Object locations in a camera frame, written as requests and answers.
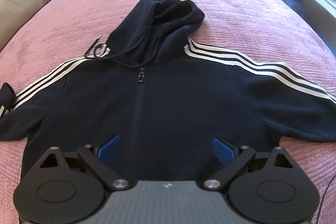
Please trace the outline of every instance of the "black hoodie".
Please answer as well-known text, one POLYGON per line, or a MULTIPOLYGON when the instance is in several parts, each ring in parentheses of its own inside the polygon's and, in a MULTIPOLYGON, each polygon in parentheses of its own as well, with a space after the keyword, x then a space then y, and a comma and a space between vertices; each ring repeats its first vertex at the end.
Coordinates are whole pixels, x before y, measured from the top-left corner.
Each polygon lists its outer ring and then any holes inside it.
POLYGON ((0 141, 28 136, 22 176, 51 146, 75 151, 115 135, 113 167, 129 180, 208 176, 220 167, 215 137, 261 152, 281 136, 336 141, 334 96, 283 63, 188 39, 203 17, 190 0, 141 0, 106 44, 62 63, 15 103, 4 85, 0 141))

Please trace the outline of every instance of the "hoodie sleeve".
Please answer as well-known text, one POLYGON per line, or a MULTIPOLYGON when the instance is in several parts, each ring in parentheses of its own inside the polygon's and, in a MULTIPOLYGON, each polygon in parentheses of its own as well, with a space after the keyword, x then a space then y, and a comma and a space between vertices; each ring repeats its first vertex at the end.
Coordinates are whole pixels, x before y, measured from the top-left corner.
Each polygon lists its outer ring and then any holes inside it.
POLYGON ((66 76, 46 86, 37 81, 15 96, 4 83, 0 90, 0 141, 17 141, 34 133, 47 116, 66 83, 66 76))
POLYGON ((236 79, 247 108, 273 134, 336 141, 336 98, 284 64, 242 67, 236 79))

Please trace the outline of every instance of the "zipper pull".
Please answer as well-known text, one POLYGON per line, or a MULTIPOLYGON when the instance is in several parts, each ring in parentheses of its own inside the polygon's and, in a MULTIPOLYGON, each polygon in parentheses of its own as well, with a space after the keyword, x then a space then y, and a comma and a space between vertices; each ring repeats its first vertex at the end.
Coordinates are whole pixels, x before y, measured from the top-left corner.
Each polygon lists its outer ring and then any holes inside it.
POLYGON ((140 68, 140 72, 138 75, 138 82, 143 82, 143 79, 145 78, 145 68, 140 68))

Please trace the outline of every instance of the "white stripe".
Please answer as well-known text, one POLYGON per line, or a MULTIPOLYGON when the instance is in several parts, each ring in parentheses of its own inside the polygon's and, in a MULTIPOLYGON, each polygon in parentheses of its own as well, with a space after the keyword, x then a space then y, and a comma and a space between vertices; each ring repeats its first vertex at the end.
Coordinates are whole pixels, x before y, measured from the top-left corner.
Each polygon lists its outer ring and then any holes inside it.
POLYGON ((101 55, 100 57, 104 57, 105 55, 109 54, 109 52, 110 52, 110 48, 107 47, 103 55, 101 55))
POLYGON ((36 93, 38 93, 40 90, 50 86, 52 83, 56 82, 57 80, 61 79, 64 75, 66 75, 67 73, 69 73, 70 71, 72 71, 74 68, 76 68, 79 64, 83 63, 84 61, 87 61, 89 59, 82 59, 82 60, 78 60, 77 62, 73 63, 68 69, 66 69, 65 71, 63 71, 61 74, 57 75, 55 78, 53 78, 51 81, 45 83, 45 85, 41 86, 38 90, 36 90, 35 92, 33 92, 31 95, 29 95, 28 97, 26 97, 24 100, 22 100, 21 102, 19 102, 14 108, 13 110, 17 109, 20 105, 22 105, 24 102, 28 101, 30 98, 32 98, 36 93))
POLYGON ((0 108, 0 118, 1 118, 1 115, 2 115, 2 112, 5 110, 5 107, 4 106, 1 106, 0 108))
POLYGON ((214 47, 214 46, 205 46, 205 45, 201 45, 201 44, 198 44, 196 43, 195 41, 193 41, 192 39, 190 39, 194 44, 196 44, 197 47, 199 46, 202 46, 200 48, 216 48, 216 49, 212 49, 213 51, 216 50, 216 51, 219 51, 219 49, 221 49, 221 51, 228 51, 228 52, 234 52, 234 53, 238 53, 240 55, 242 55, 243 57, 245 57, 246 59, 250 60, 251 62, 253 62, 254 64, 256 65, 267 65, 267 66, 262 66, 262 67, 255 67, 253 66, 252 64, 248 63, 246 60, 242 59, 240 56, 238 55, 233 55, 233 56, 230 56, 230 54, 215 54, 215 53, 212 53, 212 52, 206 52, 206 51, 201 51, 201 50, 197 50, 195 49, 193 46, 192 46, 192 50, 195 51, 195 52, 199 52, 199 53, 203 53, 203 54, 207 54, 207 55, 212 55, 212 56, 216 56, 216 57, 223 57, 223 58, 236 58, 236 59, 239 59, 241 60, 242 62, 244 62, 245 64, 251 66, 251 67, 254 67, 254 68, 261 68, 261 69, 273 69, 273 70, 278 70, 280 72, 282 72, 283 74, 285 74, 286 76, 288 76, 289 78, 291 78, 293 81, 295 82, 298 82, 300 84, 304 84, 304 85, 307 85, 307 86, 311 86, 312 88, 315 88, 315 89, 318 89, 318 90, 321 90, 322 92, 325 92, 328 94, 328 96, 336 101, 336 97, 333 96, 332 94, 328 93, 323 87, 319 86, 319 85, 316 85, 314 83, 311 83, 309 82, 308 80, 302 80, 300 78, 296 78, 295 76, 293 76, 291 73, 289 73, 287 70, 281 68, 281 67, 278 67, 278 66, 274 66, 273 64, 280 64, 280 65, 283 65, 285 66, 286 68, 288 68, 291 72, 293 72, 294 74, 296 75, 299 75, 301 77, 303 77, 302 75, 300 75, 298 72, 296 72, 295 70, 293 70, 291 67, 289 67, 286 63, 282 63, 282 62, 278 62, 278 63, 258 63, 256 61, 254 61, 253 59, 249 58, 248 56, 244 55, 243 53, 241 52, 238 52, 238 51, 233 51, 233 50, 229 50, 229 49, 226 49, 226 48, 220 48, 220 47, 214 47))
POLYGON ((263 62, 256 62, 254 61, 252 58, 248 57, 247 55, 239 52, 239 51, 234 51, 234 50, 230 50, 228 48, 224 48, 224 47, 216 47, 216 46, 207 46, 207 45, 202 45, 202 44, 198 44, 197 42, 195 42, 194 40, 190 39, 197 47, 205 49, 205 50, 210 50, 210 51, 219 51, 219 52, 233 52, 233 53, 237 53, 240 54, 241 56, 243 56, 244 58, 246 58, 247 60, 251 61, 252 63, 254 63, 255 65, 283 65, 286 68, 288 68, 292 73, 304 78, 301 74, 299 74, 297 71, 293 70, 291 67, 289 67, 285 62, 273 62, 273 63, 263 63, 263 62))
POLYGON ((37 85, 33 86, 31 89, 27 90, 24 94, 21 94, 20 96, 18 96, 16 98, 16 102, 20 101, 24 96, 26 96, 28 93, 36 90, 38 87, 44 85, 46 82, 48 82, 49 80, 51 80, 56 74, 58 74, 59 72, 61 72, 66 66, 68 66, 71 62, 73 62, 74 60, 65 63, 64 65, 62 65, 61 67, 58 68, 58 70, 54 70, 54 72, 52 74, 48 74, 49 76, 47 78, 45 78, 43 81, 41 81, 40 83, 38 83, 37 85))
POLYGON ((282 83, 284 83, 285 85, 299 90, 301 92, 310 94, 310 95, 314 95, 320 98, 325 98, 325 99, 329 99, 331 100, 333 103, 335 103, 327 94, 323 94, 314 90, 310 90, 298 85, 295 85, 291 82, 289 82, 288 80, 286 80, 285 78, 283 78, 282 76, 280 76, 279 74, 275 73, 275 72, 271 72, 271 71, 255 71, 249 67, 246 67, 245 65, 243 65, 241 62, 239 61, 226 61, 226 60, 220 60, 220 59, 216 59, 216 58, 212 58, 212 57, 208 57, 208 56, 203 56, 203 55, 197 55, 194 54, 192 52, 190 52, 188 45, 184 46, 184 51, 187 55, 191 56, 191 57, 196 57, 196 58, 201 58, 201 59, 205 59, 205 60, 209 60, 209 61, 214 61, 214 62, 218 62, 218 63, 222 63, 225 65, 231 65, 231 66, 239 66, 241 68, 243 68, 244 70, 247 70, 255 75, 268 75, 268 76, 273 76, 275 78, 277 78, 278 80, 280 80, 282 83))
MULTIPOLYGON (((103 57, 105 55, 107 55, 110 52, 110 48, 108 48, 106 46, 106 44, 103 45, 103 54, 99 55, 99 57, 103 57)), ((50 73, 48 73, 47 75, 44 75, 43 77, 37 79, 35 82, 31 83, 28 87, 24 88, 17 96, 16 98, 16 102, 21 100, 24 96, 26 96, 26 94, 34 91, 35 89, 37 89, 39 86, 43 85, 44 83, 48 82, 54 75, 56 75, 57 73, 61 72, 61 70, 63 70, 67 65, 69 65, 71 62, 75 61, 75 60, 82 60, 85 59, 84 57, 78 57, 78 58, 73 58, 67 61, 64 61, 63 63, 61 63, 60 65, 58 65, 55 69, 53 69, 50 73)))
POLYGON ((102 56, 105 53, 106 50, 106 44, 103 44, 102 47, 100 48, 100 53, 98 56, 102 56))
POLYGON ((64 61, 63 63, 61 63, 60 65, 58 65, 55 69, 53 69, 50 73, 48 73, 47 75, 42 76, 41 78, 37 79, 35 82, 31 83, 28 87, 24 88, 21 92, 19 92, 19 94, 17 96, 22 95, 25 91, 27 91, 28 89, 30 89, 33 85, 35 85, 38 81, 45 79, 46 77, 48 77, 49 75, 53 74, 54 72, 58 71, 58 69, 60 67, 64 67, 63 65, 66 66, 66 64, 70 63, 71 61, 77 60, 77 59, 82 59, 82 57, 79 58, 74 58, 74 59, 70 59, 67 61, 64 61))

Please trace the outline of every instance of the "bed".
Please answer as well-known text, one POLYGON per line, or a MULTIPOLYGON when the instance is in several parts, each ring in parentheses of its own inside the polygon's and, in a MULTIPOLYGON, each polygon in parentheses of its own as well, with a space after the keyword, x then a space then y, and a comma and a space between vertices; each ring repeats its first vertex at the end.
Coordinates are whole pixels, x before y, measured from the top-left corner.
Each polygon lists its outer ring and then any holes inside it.
MULTIPOLYGON (((61 62, 83 56, 102 35, 105 41, 139 0, 51 0, 0 52, 0 83, 18 93, 61 62)), ((336 58, 317 34, 281 0, 192 0, 205 13, 192 38, 238 50, 258 62, 288 63, 336 95, 336 58)), ((12 195, 19 183, 26 140, 0 143, 0 223, 16 224, 12 195)), ((320 195, 336 174, 336 144, 283 138, 287 149, 320 195)), ((319 223, 336 223, 336 181, 319 223)))

